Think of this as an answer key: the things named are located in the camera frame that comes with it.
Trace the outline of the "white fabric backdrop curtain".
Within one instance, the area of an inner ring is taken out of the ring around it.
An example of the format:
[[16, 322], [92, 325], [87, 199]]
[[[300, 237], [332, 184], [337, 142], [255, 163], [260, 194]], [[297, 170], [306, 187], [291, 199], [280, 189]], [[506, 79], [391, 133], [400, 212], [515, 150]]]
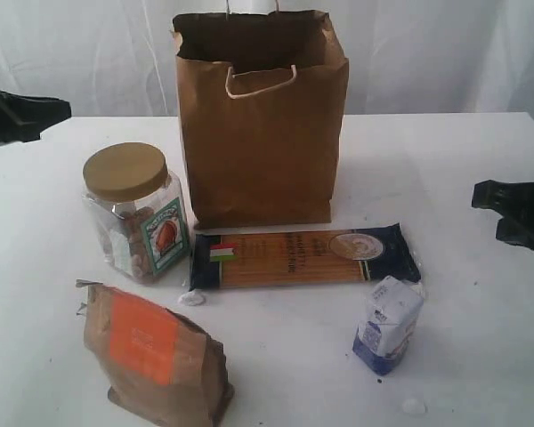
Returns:
[[[351, 114], [524, 111], [534, 118], [534, 1], [283, 1], [330, 15]], [[0, 1], [0, 89], [77, 116], [177, 112], [172, 19], [272, 1]]]

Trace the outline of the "nut jar with gold lid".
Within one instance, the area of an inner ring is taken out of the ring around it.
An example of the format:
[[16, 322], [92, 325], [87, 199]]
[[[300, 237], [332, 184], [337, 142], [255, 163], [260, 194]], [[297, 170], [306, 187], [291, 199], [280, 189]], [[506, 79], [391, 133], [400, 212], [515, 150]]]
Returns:
[[158, 280], [190, 251], [182, 185], [144, 142], [101, 149], [83, 167], [84, 202], [106, 262], [130, 279]]

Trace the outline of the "white scrap near front edge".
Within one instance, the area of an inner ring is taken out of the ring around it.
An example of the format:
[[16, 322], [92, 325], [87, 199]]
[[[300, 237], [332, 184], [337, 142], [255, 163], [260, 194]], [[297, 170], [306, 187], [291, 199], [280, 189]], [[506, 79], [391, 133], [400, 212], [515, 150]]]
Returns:
[[404, 399], [401, 404], [401, 409], [404, 414], [411, 416], [422, 416], [427, 413], [425, 401], [417, 397]]

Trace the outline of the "brown paper shopping bag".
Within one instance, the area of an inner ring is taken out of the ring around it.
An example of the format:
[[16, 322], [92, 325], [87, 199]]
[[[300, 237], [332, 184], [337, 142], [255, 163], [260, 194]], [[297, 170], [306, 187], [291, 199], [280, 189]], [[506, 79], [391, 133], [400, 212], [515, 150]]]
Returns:
[[184, 13], [172, 24], [198, 226], [330, 222], [349, 61], [329, 15]]

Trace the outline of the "brown pouch with orange label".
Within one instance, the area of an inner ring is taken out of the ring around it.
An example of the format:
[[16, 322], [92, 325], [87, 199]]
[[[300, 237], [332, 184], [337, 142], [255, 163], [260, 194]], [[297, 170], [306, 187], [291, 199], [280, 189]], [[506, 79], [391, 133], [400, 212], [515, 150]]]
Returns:
[[79, 279], [84, 344], [115, 405], [156, 426], [217, 426], [234, 395], [223, 344], [189, 318], [138, 295]]

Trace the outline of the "white and blue carton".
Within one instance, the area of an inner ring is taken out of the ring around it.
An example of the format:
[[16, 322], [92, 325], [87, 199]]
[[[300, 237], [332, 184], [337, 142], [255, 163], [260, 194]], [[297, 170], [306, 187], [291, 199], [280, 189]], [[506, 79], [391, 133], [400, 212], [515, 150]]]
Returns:
[[409, 346], [425, 299], [409, 285], [388, 276], [367, 298], [352, 351], [377, 375], [397, 367]]

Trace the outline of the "small white crumpled scrap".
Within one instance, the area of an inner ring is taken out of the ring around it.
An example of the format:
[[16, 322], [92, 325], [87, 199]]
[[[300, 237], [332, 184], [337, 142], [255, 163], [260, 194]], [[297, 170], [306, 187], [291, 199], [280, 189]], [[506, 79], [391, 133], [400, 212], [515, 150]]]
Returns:
[[206, 302], [206, 296], [198, 289], [186, 292], [178, 298], [178, 303], [184, 306], [200, 306]]

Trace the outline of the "spaghetti packet dark blue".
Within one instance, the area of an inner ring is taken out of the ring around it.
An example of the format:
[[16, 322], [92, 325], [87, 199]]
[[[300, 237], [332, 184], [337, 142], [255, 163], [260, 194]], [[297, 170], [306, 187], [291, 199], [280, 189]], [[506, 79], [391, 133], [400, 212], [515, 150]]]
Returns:
[[364, 283], [421, 273], [401, 226], [196, 236], [190, 289]]

